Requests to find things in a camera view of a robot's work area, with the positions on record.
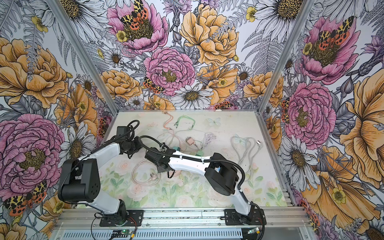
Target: floral tabletop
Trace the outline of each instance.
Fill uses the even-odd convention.
[[[194,155],[197,149],[206,146],[202,150],[204,156],[217,152],[228,160],[239,162],[237,151],[242,159],[240,165],[246,172],[242,189],[248,200],[260,206],[286,206],[266,147],[263,146],[255,155],[258,147],[251,148],[256,142],[247,139],[253,137],[263,142],[254,112],[234,113],[119,113],[109,138],[116,133],[117,126],[124,126],[129,121],[138,119],[140,126],[135,131],[136,136],[153,136],[161,142],[166,142],[169,147],[180,147],[181,151],[188,154]],[[195,144],[187,146],[187,137],[192,137]],[[147,143],[149,146],[155,146],[150,141]],[[125,154],[119,155],[99,170],[102,189],[111,196],[124,200],[126,207],[232,206],[230,199],[217,193],[204,176],[176,171],[169,179],[165,172],[158,174],[155,165],[144,159],[144,154],[142,149],[132,159],[128,159]]]

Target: white daisy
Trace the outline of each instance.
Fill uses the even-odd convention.
[[[91,76],[86,75],[86,74],[81,76],[81,78],[79,79],[79,83],[81,84],[82,88],[84,88],[85,90],[88,90],[89,92],[94,87]]]
[[[131,0],[106,0],[107,6],[112,7],[118,4],[119,8],[123,8],[124,4],[127,5],[128,7],[131,6]]]
[[[130,98],[127,103],[134,109],[143,109],[144,107],[144,100],[138,96]]]
[[[63,142],[60,145],[59,167],[61,167],[66,160],[85,156],[95,149],[96,140],[91,130],[88,131],[87,123],[84,124],[84,122],[81,122],[77,132],[70,126],[67,134],[69,142]]]
[[[180,109],[204,109],[210,104],[211,98],[206,98],[213,95],[212,88],[202,89],[203,84],[198,83],[193,88],[186,85],[180,90],[176,90],[177,93],[170,101],[173,105]]]
[[[360,17],[364,9],[370,12],[376,5],[377,0],[327,0],[323,3],[323,16],[340,22],[350,16]]]
[[[253,70],[250,67],[239,67],[239,70],[237,71],[237,75],[240,78],[240,81],[249,81],[251,77],[253,77]]]
[[[123,63],[121,51],[117,48],[109,49],[104,53],[104,61],[114,68],[120,67]]]
[[[57,38],[61,39],[63,33],[57,19],[49,9],[47,1],[30,0],[29,5],[35,10],[35,15],[41,18],[44,26],[50,27],[53,25]],[[105,29],[101,24],[108,22],[108,19],[103,17],[106,11],[103,1],[60,0],[60,2],[84,42],[89,43],[96,39],[102,39],[101,33],[105,32]]]
[[[265,119],[268,119],[272,116],[273,106],[269,102],[265,105],[265,109],[263,111],[263,116]]]
[[[384,220],[380,218],[377,220],[373,218],[369,221],[369,229],[366,230],[361,236],[361,240],[375,240],[384,239]]]
[[[293,53],[291,53],[291,55],[287,59],[287,62],[285,63],[284,73],[289,72],[289,70],[295,65],[295,62],[296,62],[296,56]]]
[[[300,191],[304,191],[305,188],[310,189],[305,177],[315,189],[320,184],[319,177],[311,168],[311,166],[317,165],[318,161],[314,156],[306,154],[306,150],[305,143],[300,142],[300,139],[296,139],[292,135],[292,139],[287,136],[282,138],[278,151],[278,156],[284,166],[284,170],[288,172],[292,184],[298,187]]]
[[[271,39],[282,43],[293,28],[303,0],[256,0],[254,17],[259,20],[256,32],[264,30],[263,38],[271,33]]]

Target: fern leaf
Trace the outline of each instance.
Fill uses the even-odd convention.
[[[33,73],[36,68],[36,63],[37,59],[40,54],[40,48],[41,48],[41,43],[43,41],[43,36],[44,33],[40,32],[37,28],[36,25],[33,24],[31,21],[31,17],[33,15],[23,15],[22,22],[25,26],[23,29],[23,32],[25,34],[29,33],[28,35],[25,35],[24,38],[24,44],[26,46],[26,61],[27,61],[27,78],[29,81],[32,80],[33,78]]]
[[[63,55],[64,55],[65,65],[67,65],[67,57],[71,49],[70,47],[71,47],[71,44],[64,39]]]
[[[216,37],[220,37],[222,36],[223,34],[225,34],[226,32],[230,32],[232,31],[233,29],[237,28],[238,26],[241,26],[244,23],[247,22],[247,18],[246,18],[246,15],[247,15],[247,8],[248,7],[251,7],[252,5],[248,4],[248,3],[242,3],[238,9],[240,10],[240,12],[234,12],[233,15],[234,16],[229,16],[227,18],[227,23],[223,24],[221,27],[219,27],[215,33],[212,34],[212,36],[210,38],[207,39],[207,41],[209,40],[212,40]]]
[[[13,32],[20,29],[18,19],[22,19],[22,14],[16,1],[2,0],[0,2],[0,33],[8,40],[13,37]]]
[[[231,6],[233,6],[231,10],[234,10],[238,2],[242,4],[244,1],[245,0],[221,0],[221,2],[218,4],[217,11],[220,12],[221,8],[222,8],[221,12],[224,12],[226,8],[228,8],[227,11],[229,11],[231,9]]]
[[[76,52],[74,51],[74,48],[72,46],[71,46],[71,57],[72,57],[73,68],[77,72],[77,70],[76,70]]]
[[[57,45],[59,46],[60,55],[63,56],[63,38],[57,39]]]
[[[255,39],[253,39],[252,41],[250,41],[248,44],[246,44],[241,51],[243,51],[244,49],[246,49],[249,46],[261,43],[262,41],[263,40],[262,40],[261,36],[258,36]]]
[[[81,62],[79,55],[77,55],[77,61],[79,62],[79,65],[80,65],[81,70],[82,70],[83,72],[85,72],[85,71],[84,71],[84,68],[83,68],[83,63]]]

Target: floral wallpaper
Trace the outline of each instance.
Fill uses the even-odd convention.
[[[98,146],[112,120],[57,26],[44,1],[0,1],[1,239],[51,237],[71,207],[57,197],[61,165]]]
[[[125,110],[256,109],[302,2],[61,0]],[[34,9],[60,35],[52,13]],[[273,94],[276,107],[282,78]]]
[[[383,11],[316,0],[262,113],[319,240],[384,239]]]

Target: orange peony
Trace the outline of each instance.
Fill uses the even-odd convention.
[[[80,84],[76,89],[71,88],[70,97],[64,96],[59,99],[55,108],[56,123],[65,127],[71,125],[77,131],[81,122],[88,124],[88,130],[96,136],[99,121],[97,119],[96,105],[86,94]]]
[[[23,94],[34,96],[43,103],[43,108],[49,108],[68,93],[67,74],[48,49],[38,46],[36,67],[28,76],[26,49],[29,47],[20,39],[10,43],[0,38],[0,96],[13,97],[8,104],[18,102]]]
[[[301,192],[318,214],[322,214],[329,221],[336,217],[336,226],[345,228],[353,223],[355,218],[361,218],[362,225],[358,233],[369,228],[369,220],[380,218],[380,211],[375,210],[376,205],[363,196],[366,194],[360,182],[353,181],[356,171],[352,162],[348,162],[337,147],[323,146],[319,149],[322,158],[315,171],[320,179],[320,185],[314,189]],[[343,161],[340,166],[335,160]]]
[[[199,14],[192,12],[184,15],[181,24],[180,34],[188,40],[185,45],[196,46],[200,51],[200,63],[224,66],[229,59],[236,55],[236,44],[238,32],[235,28],[232,31],[225,31],[219,37],[213,34],[227,23],[227,17],[218,15],[214,8],[209,5],[199,5]]]
[[[224,101],[231,93],[236,90],[236,83],[240,83],[240,78],[237,75],[237,68],[219,69],[218,66],[209,65],[208,67],[202,67],[196,74],[200,77],[201,81],[208,82],[206,89],[212,88],[213,95],[210,97],[211,105]]]
[[[281,138],[282,138],[282,130],[280,126],[281,120],[280,118],[274,117],[272,119],[272,116],[266,120],[266,127],[269,132],[269,136],[272,139],[272,143],[277,150],[280,148],[281,144]]]
[[[356,114],[355,126],[347,135],[340,135],[345,153],[353,158],[353,169],[362,181],[376,188],[384,181],[384,69],[358,81],[354,87],[354,105],[346,102]]]
[[[251,84],[245,85],[244,90],[244,97],[252,97],[257,98],[258,96],[263,96],[265,93],[265,89],[267,88],[269,81],[272,77],[272,71],[267,72],[266,74],[259,74],[253,76],[253,78],[250,79]],[[273,89],[273,93],[271,95],[271,98],[269,99],[269,102],[272,104],[274,108],[276,108],[279,105],[280,100],[283,98],[283,77],[279,77],[279,81],[276,84],[276,87]]]
[[[9,228],[7,223],[0,223],[0,239],[5,240],[25,240],[26,226],[20,226],[15,223],[12,228]]]
[[[113,99],[115,99],[116,96],[119,96],[129,100],[131,97],[140,96],[142,94],[140,82],[123,71],[105,71],[101,74],[101,79],[105,83],[105,86]],[[103,99],[99,90],[97,90],[96,93],[99,98]]]

